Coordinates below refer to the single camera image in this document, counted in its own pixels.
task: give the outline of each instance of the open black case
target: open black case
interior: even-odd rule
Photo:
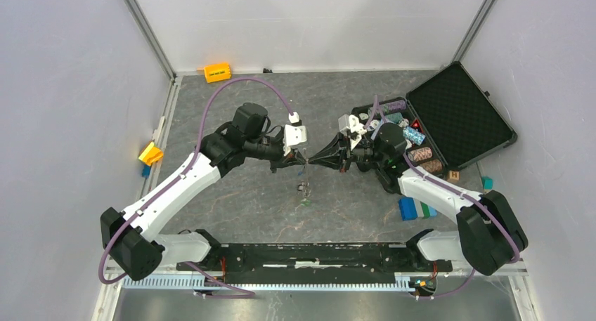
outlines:
[[[497,112],[488,96],[488,92],[478,87],[459,62],[452,63],[407,93],[406,109],[395,112],[400,112],[410,125],[418,119],[422,133],[426,135],[421,145],[413,145],[407,151],[430,147],[432,158],[417,163],[438,159],[443,168],[434,173],[444,176],[447,171],[462,170],[513,144],[517,134]],[[398,100],[404,99],[393,98],[380,102],[380,105]],[[351,113],[360,118],[359,115],[367,114],[372,106],[355,107]],[[374,118],[381,119],[381,116],[377,113]]]

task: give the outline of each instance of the yellow block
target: yellow block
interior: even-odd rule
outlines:
[[[208,84],[227,80],[232,77],[232,71],[230,70],[230,65],[228,63],[217,63],[215,65],[205,66],[203,72],[205,73],[205,79]]]
[[[164,153],[155,146],[153,141],[151,141],[149,144],[147,144],[145,149],[141,151],[141,155],[138,156],[138,159],[148,166],[151,166],[153,163],[159,161],[162,157],[164,157]]]

